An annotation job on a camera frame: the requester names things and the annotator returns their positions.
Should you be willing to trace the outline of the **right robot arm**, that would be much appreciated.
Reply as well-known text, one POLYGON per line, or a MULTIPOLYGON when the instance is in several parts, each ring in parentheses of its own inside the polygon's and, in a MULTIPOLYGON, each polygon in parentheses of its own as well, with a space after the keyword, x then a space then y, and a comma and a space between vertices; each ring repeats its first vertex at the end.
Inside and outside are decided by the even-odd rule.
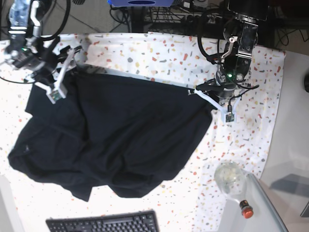
POLYGON ((50 0, 15 0, 9 10, 10 44, 4 50, 4 62, 12 69, 25 68, 34 75, 50 76, 55 72, 57 56, 53 49, 67 21, 49 37, 42 37, 42 21, 49 11, 50 0))

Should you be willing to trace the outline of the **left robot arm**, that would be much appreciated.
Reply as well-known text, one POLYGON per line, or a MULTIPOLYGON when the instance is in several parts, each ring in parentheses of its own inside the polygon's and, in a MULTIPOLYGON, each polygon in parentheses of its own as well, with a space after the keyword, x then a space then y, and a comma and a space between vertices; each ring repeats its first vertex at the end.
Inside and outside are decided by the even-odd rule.
POLYGON ((258 43, 258 21, 266 21, 266 0, 229 0, 222 7, 206 10, 197 25, 197 44, 201 54, 217 67, 213 79, 198 85, 197 90, 211 97, 216 103, 232 102, 235 91, 252 90, 245 83, 250 70, 253 49, 258 43), (211 15, 219 15, 224 22, 223 37, 226 41, 222 52, 208 54, 203 47, 204 26, 211 15))

